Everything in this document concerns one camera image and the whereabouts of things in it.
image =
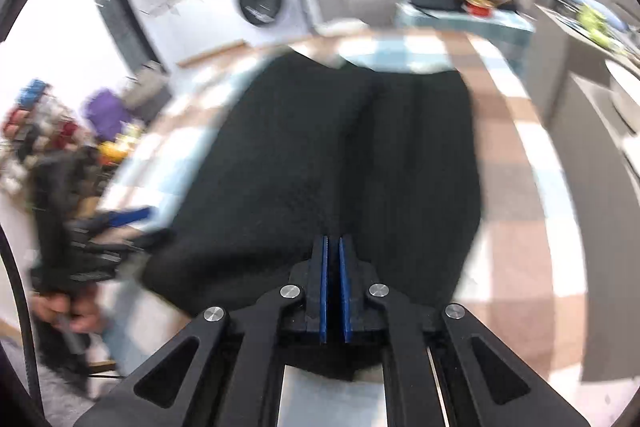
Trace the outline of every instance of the black towel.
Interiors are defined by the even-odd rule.
[[[416,303],[442,306],[480,217],[468,90],[457,71],[338,70],[289,53],[230,111],[143,283],[195,315],[287,282],[314,238],[356,253]]]

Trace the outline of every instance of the white bowl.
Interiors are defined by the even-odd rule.
[[[640,132],[640,79],[613,60],[607,60],[611,73],[611,100],[626,124]]]

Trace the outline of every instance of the human hand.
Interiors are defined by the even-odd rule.
[[[58,328],[58,314],[71,315],[70,327],[76,333],[100,333],[104,320],[97,303],[98,285],[90,284],[84,291],[70,301],[68,295],[34,294],[31,296],[31,312],[40,320]]]

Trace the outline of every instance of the yellow object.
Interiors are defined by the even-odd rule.
[[[129,155],[129,147],[120,148],[114,142],[102,142],[98,145],[98,150],[105,158],[115,163],[120,163]]]
[[[583,4],[578,12],[578,22],[589,32],[589,38],[605,49],[611,48],[611,38],[607,28],[606,18],[591,6]]]

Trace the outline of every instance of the door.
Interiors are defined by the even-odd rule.
[[[124,61],[132,72],[150,60],[160,62],[128,0],[95,0]]]

